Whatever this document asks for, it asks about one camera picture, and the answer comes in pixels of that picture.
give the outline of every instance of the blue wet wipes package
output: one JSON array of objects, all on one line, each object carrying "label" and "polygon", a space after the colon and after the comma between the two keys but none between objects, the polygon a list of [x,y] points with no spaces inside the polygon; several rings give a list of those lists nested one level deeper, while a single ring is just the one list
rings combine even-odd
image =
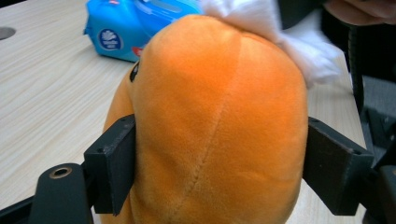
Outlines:
[{"label": "blue wet wipes package", "polygon": [[139,60],[162,28],[189,14],[203,14],[199,0],[90,0],[84,35],[98,54]]}]

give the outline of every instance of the black screw hole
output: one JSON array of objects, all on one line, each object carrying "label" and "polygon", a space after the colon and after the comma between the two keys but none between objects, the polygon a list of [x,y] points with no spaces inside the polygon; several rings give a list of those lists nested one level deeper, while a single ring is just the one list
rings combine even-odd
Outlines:
[{"label": "black screw hole", "polygon": [[67,173],[67,169],[60,169],[60,170],[57,170],[57,171],[55,171],[55,175],[64,175],[64,174],[66,174]]},{"label": "black screw hole", "polygon": [[355,155],[361,155],[361,152],[358,151],[358,150],[353,150],[353,154],[355,154]]}]

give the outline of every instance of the printed label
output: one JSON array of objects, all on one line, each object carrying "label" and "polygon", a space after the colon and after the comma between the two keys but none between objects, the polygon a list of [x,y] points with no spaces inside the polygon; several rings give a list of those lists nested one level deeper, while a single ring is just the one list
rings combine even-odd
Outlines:
[{"label": "printed label", "polygon": [[122,40],[116,32],[105,29],[99,33],[99,43],[103,49],[113,50],[122,48]]}]

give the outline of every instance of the stuffed toy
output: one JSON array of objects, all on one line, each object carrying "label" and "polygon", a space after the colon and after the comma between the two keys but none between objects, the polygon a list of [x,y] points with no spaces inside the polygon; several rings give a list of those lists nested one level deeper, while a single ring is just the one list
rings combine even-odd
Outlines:
[{"label": "stuffed toy", "polygon": [[221,16],[165,27],[108,111],[105,129],[135,115],[136,164],[121,213],[102,223],[286,222],[302,180],[306,92],[271,37]]}]

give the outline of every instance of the orange fabric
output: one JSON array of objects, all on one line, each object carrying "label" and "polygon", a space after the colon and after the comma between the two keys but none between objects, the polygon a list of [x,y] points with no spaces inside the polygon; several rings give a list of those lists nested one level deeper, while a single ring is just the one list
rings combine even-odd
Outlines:
[{"label": "orange fabric", "polygon": [[303,76],[281,49],[188,16],[156,34],[134,82],[127,77],[106,126],[134,111],[135,182],[121,216],[104,224],[287,220],[302,178],[307,105]]}]

